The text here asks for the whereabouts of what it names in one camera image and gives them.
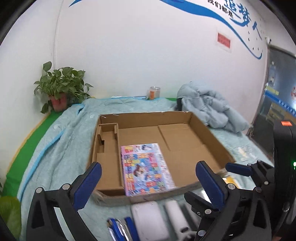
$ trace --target magazine cover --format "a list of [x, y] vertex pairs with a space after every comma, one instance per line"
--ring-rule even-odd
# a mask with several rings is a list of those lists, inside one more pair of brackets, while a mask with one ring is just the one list
[[127, 196], [175, 188], [157, 143], [121, 147]]

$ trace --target red flower pot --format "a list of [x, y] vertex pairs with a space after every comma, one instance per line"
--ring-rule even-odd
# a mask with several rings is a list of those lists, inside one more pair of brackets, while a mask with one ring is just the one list
[[67, 96], [66, 93], [60, 93], [60, 98], [55, 99], [54, 96], [49, 96], [49, 99], [52, 101], [52, 106], [55, 112], [61, 112], [67, 109]]

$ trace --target cardboard box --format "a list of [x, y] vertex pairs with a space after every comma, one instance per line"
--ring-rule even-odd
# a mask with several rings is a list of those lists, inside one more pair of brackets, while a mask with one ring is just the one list
[[[125, 196], [121, 146], [158, 143], [176, 189], [155, 194]], [[200, 187], [196, 163], [205, 160], [215, 173], [234, 162], [224, 146], [191, 112], [147, 112], [101, 115], [89, 165], [102, 165], [94, 196], [101, 205], [114, 206], [168, 198]]]

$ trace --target yellow edge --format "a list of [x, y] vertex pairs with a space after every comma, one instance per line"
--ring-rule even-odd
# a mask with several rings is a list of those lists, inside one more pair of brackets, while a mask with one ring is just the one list
[[20, 150], [22, 149], [22, 147], [24, 146], [24, 144], [27, 142], [27, 140], [31, 137], [31, 135], [33, 134], [33, 132], [35, 130], [37, 130], [37, 128], [45, 121], [45, 119], [49, 116], [49, 113], [47, 113], [45, 115], [45, 117], [35, 126], [35, 128], [27, 135], [27, 137], [24, 139], [24, 141], [21, 143], [20, 147], [17, 149], [15, 155], [13, 156], [12, 160], [9, 163], [9, 166], [7, 168], [6, 174], [8, 173], [9, 169], [11, 168], [11, 165], [13, 164], [13, 162], [15, 161], [17, 155], [19, 154]]

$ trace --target white wall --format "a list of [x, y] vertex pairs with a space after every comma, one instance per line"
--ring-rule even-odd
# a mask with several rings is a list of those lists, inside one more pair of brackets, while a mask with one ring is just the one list
[[0, 46], [0, 178], [30, 131], [44, 117], [34, 96], [42, 64], [54, 60], [62, 0], [37, 0], [13, 25]]
[[[83, 0], [69, 7], [72, 2], [62, 6], [56, 65], [84, 69], [85, 82], [96, 87], [92, 95], [137, 96], [159, 86], [162, 97], [176, 97], [182, 84], [197, 80], [220, 91], [251, 122], [265, 78], [265, 41], [258, 60], [225, 24], [160, 0]], [[206, 0], [190, 2], [217, 9]], [[240, 2], [253, 22], [260, 21], [248, 2]], [[265, 36], [264, 21], [259, 24]], [[247, 40], [248, 31], [235, 28]], [[231, 38], [232, 53], [215, 44], [217, 31]]]
[[259, 0], [248, 1], [265, 20], [266, 35], [271, 38], [271, 44], [296, 54], [296, 45], [277, 16]]

